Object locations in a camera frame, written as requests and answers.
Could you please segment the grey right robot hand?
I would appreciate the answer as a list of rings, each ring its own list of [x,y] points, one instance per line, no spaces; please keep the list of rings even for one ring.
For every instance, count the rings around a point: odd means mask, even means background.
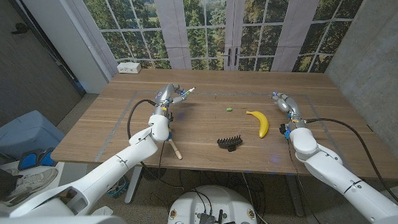
[[[279,107],[282,112],[287,113],[290,118],[296,122],[301,122],[301,112],[296,101],[284,93],[273,92],[272,97],[274,103]]]

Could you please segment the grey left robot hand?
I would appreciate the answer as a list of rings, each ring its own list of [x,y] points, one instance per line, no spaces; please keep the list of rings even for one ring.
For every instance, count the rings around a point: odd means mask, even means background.
[[[169,106],[185,101],[194,89],[184,90],[178,84],[166,84],[155,96],[154,114],[171,117]]]

